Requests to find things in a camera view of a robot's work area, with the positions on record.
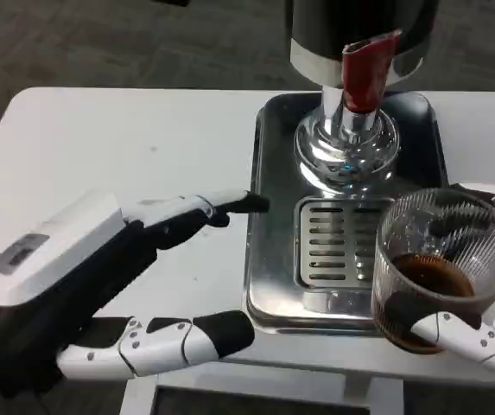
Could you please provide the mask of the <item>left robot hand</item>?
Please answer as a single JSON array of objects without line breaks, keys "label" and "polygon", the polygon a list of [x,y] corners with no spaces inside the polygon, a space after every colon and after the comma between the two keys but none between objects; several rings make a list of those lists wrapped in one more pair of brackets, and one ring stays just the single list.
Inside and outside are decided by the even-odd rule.
[{"label": "left robot hand", "polygon": [[133,380],[248,348],[242,310],[194,318],[100,317],[160,251],[232,214],[265,213],[246,190],[144,200],[121,207],[92,191],[0,252],[0,394],[44,393],[59,380]]}]

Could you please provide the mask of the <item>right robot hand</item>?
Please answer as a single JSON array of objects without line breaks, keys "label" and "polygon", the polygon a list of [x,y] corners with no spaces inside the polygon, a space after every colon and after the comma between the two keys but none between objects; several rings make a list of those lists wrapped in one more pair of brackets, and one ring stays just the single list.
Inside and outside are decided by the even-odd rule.
[{"label": "right robot hand", "polygon": [[447,350],[495,371],[495,185],[457,183],[395,201],[377,230],[371,311],[416,354]]}]

